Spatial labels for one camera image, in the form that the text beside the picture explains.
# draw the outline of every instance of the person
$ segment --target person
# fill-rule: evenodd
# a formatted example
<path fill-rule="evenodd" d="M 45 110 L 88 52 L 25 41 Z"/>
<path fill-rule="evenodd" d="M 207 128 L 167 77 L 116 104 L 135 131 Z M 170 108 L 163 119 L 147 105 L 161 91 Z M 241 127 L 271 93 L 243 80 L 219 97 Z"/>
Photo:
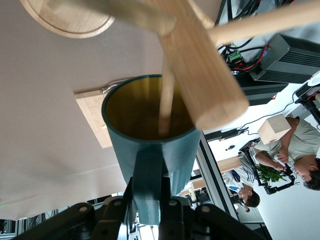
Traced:
<path fill-rule="evenodd" d="M 260 196 L 254 191 L 255 175 L 249 163 L 240 157 L 242 165 L 222 174 L 227 188 L 238 193 L 239 200 L 243 203 L 245 210 L 248 207 L 256 208 L 260 203 Z"/>
<path fill-rule="evenodd" d="M 254 147 L 261 151 L 255 158 L 260 164 L 278 171 L 285 171 L 284 164 L 287 164 L 303 179 L 306 188 L 319 191 L 320 159 L 317 158 L 317 152 L 320 147 L 320 133 L 299 117 L 286 117 L 286 120 L 291 129 L 278 141 L 268 144 L 260 141 Z"/>

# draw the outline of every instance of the dark green mug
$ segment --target dark green mug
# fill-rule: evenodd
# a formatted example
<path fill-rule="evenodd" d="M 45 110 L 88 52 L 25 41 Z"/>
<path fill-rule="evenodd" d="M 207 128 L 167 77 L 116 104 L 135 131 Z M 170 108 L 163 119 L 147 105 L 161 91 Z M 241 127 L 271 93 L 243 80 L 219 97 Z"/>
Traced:
<path fill-rule="evenodd" d="M 169 134 L 159 136 L 161 75 L 131 78 L 105 97 L 102 117 L 142 224 L 160 223 L 161 179 L 170 178 L 171 194 L 188 183 L 200 132 L 192 123 L 178 86 L 174 88 Z"/>

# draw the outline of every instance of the round wooden board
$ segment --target round wooden board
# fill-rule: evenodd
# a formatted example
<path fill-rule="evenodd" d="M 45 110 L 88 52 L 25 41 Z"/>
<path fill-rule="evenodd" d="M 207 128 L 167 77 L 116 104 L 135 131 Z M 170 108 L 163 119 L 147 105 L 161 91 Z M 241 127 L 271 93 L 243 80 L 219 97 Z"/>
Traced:
<path fill-rule="evenodd" d="M 68 38 L 84 39 L 107 30 L 115 18 L 84 7 L 86 0 L 20 0 L 42 26 Z"/>

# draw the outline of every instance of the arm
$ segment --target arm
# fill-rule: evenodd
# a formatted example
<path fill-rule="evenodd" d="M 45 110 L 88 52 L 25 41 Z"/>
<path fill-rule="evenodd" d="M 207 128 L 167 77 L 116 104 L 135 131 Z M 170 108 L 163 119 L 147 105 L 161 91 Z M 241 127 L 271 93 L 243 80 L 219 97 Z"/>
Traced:
<path fill-rule="evenodd" d="M 291 138 L 295 133 L 297 126 L 299 124 L 299 120 L 292 117 L 286 117 L 287 122 L 289 123 L 291 129 L 280 138 L 281 148 L 277 153 L 278 160 L 284 164 L 286 164 L 289 160 L 288 148 L 290 145 Z"/>
<path fill-rule="evenodd" d="M 255 155 L 255 159 L 262 165 L 274 168 L 277 171 L 285 171 L 286 167 L 281 165 L 279 162 L 273 161 L 265 151 L 258 152 Z"/>

